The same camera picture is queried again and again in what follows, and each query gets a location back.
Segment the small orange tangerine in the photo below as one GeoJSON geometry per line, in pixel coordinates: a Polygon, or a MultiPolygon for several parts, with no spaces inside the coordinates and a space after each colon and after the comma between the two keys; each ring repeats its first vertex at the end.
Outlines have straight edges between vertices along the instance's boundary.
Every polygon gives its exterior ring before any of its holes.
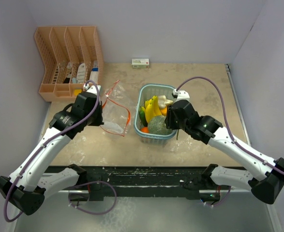
{"type": "Polygon", "coordinates": [[[140,131],[143,133],[149,133],[149,129],[147,127],[141,128],[140,131]]]}

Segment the yellow block in organizer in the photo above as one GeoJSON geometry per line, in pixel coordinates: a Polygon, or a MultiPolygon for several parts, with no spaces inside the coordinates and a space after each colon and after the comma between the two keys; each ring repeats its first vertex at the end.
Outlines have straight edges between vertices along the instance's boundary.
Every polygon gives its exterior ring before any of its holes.
{"type": "Polygon", "coordinates": [[[75,89],[75,90],[73,91],[73,94],[74,94],[74,96],[77,96],[78,94],[80,94],[80,93],[82,93],[82,92],[83,92],[82,89],[75,89]]]}

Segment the white bottle in organizer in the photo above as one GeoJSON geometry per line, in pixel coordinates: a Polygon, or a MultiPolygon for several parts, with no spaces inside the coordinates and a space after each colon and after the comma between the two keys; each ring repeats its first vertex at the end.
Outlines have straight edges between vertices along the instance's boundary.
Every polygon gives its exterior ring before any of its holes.
{"type": "Polygon", "coordinates": [[[85,76],[86,76],[86,65],[85,63],[81,63],[77,70],[76,82],[78,84],[84,83],[85,76]]]}

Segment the pink plastic file organizer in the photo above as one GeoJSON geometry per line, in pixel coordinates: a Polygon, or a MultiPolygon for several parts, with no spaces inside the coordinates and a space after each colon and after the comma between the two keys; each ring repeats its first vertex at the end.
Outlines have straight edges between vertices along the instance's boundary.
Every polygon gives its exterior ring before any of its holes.
{"type": "Polygon", "coordinates": [[[73,91],[82,89],[90,79],[95,60],[99,63],[99,81],[104,75],[104,57],[96,26],[38,27],[34,35],[45,66],[39,94],[46,102],[73,101],[73,91]],[[76,82],[78,67],[86,65],[84,83],[76,82]]]}

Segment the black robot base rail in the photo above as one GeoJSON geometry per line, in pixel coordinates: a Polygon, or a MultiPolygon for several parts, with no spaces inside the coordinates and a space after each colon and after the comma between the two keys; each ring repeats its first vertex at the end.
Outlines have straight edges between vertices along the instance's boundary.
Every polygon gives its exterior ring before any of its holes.
{"type": "Polygon", "coordinates": [[[202,179],[205,167],[121,167],[85,166],[85,175],[75,189],[84,190],[89,200],[104,197],[219,199],[228,186],[202,179]]]}

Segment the white garlic bulbs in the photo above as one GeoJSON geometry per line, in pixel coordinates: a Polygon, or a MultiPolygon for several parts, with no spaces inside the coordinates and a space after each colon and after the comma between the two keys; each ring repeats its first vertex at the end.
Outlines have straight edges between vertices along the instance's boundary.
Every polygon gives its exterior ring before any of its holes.
{"type": "Polygon", "coordinates": [[[169,100],[166,95],[160,95],[160,96],[157,96],[157,101],[158,101],[158,107],[160,109],[164,109],[166,108],[168,105],[171,105],[173,104],[173,101],[172,100],[169,100]]]}

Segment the green netted melon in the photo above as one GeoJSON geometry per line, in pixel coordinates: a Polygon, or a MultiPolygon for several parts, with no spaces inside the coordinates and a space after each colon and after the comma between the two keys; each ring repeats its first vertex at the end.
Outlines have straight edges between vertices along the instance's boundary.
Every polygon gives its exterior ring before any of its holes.
{"type": "Polygon", "coordinates": [[[148,123],[148,130],[151,134],[157,135],[169,135],[173,132],[172,129],[168,129],[165,124],[165,116],[155,116],[148,123]]]}

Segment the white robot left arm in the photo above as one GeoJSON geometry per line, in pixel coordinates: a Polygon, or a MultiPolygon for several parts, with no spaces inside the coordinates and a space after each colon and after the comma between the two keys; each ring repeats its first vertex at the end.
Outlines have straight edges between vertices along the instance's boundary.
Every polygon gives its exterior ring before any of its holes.
{"type": "Polygon", "coordinates": [[[25,161],[8,177],[0,176],[0,193],[27,216],[34,214],[51,195],[68,187],[82,189],[87,172],[72,164],[57,174],[43,174],[56,155],[86,126],[103,124],[102,103],[96,91],[83,91],[74,103],[56,113],[41,141],[25,161]]]}

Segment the yellow banana bunch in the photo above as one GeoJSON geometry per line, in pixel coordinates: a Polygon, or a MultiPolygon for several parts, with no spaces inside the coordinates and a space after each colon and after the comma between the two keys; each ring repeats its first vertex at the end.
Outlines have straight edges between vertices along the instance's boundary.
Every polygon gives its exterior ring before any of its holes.
{"type": "Polygon", "coordinates": [[[158,105],[158,97],[153,96],[151,99],[145,101],[145,118],[149,123],[155,116],[161,116],[162,113],[158,105]]]}

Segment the small green white box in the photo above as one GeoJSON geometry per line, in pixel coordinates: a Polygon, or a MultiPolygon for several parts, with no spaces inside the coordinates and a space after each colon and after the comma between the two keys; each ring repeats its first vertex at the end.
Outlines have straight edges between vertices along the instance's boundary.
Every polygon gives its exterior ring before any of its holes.
{"type": "Polygon", "coordinates": [[[148,58],[133,58],[131,66],[133,69],[147,69],[149,68],[148,58]]]}

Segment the light blue plastic basket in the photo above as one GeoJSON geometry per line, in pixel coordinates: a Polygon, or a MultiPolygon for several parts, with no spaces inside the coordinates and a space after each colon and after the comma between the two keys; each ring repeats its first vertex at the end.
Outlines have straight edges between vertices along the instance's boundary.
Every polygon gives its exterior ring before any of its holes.
{"type": "Polygon", "coordinates": [[[172,131],[169,135],[157,135],[157,134],[149,134],[144,133],[140,130],[140,128],[143,126],[141,123],[141,120],[139,118],[139,108],[140,106],[144,106],[144,103],[146,100],[151,99],[154,95],[160,96],[165,95],[166,97],[170,97],[172,92],[174,90],[173,86],[170,85],[162,85],[162,84],[146,84],[143,87],[141,87],[138,99],[137,99],[137,105],[136,105],[136,113],[135,113],[135,121],[134,121],[134,130],[139,137],[139,140],[144,144],[153,144],[153,145],[166,145],[170,139],[172,139],[177,131],[172,131]]]}

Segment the green cucumber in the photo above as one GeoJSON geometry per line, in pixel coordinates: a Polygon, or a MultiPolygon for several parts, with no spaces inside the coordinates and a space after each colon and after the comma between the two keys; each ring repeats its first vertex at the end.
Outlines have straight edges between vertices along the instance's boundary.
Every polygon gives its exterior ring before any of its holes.
{"type": "Polygon", "coordinates": [[[147,121],[146,121],[145,107],[140,106],[138,113],[139,113],[139,118],[140,118],[141,124],[142,124],[144,127],[147,127],[147,126],[148,126],[148,123],[147,123],[147,121]]]}

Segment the clear zip bag orange zipper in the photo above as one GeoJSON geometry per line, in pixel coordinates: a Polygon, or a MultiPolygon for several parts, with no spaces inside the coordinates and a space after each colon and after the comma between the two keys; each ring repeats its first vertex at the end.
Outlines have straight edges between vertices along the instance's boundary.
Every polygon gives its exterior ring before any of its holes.
{"type": "Polygon", "coordinates": [[[103,103],[103,125],[106,133],[124,137],[131,124],[131,111],[121,101],[106,96],[103,103]]]}

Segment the white blue box in organizer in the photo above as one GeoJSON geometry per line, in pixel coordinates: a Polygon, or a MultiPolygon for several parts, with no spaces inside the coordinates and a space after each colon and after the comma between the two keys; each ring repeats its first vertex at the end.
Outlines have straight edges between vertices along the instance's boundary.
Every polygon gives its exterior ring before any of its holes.
{"type": "Polygon", "coordinates": [[[93,62],[93,67],[90,72],[90,80],[98,84],[99,81],[99,63],[97,60],[93,62]]]}

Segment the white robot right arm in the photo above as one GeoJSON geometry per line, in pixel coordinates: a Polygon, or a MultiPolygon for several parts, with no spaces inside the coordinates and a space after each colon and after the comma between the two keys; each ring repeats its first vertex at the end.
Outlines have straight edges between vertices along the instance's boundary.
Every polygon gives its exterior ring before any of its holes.
{"type": "Polygon", "coordinates": [[[167,108],[167,128],[183,130],[194,140],[201,141],[225,153],[244,167],[231,169],[210,164],[202,173],[207,189],[231,186],[250,191],[257,199],[274,204],[284,186],[284,159],[274,159],[232,138],[226,127],[211,116],[200,116],[187,100],[167,108]]]}

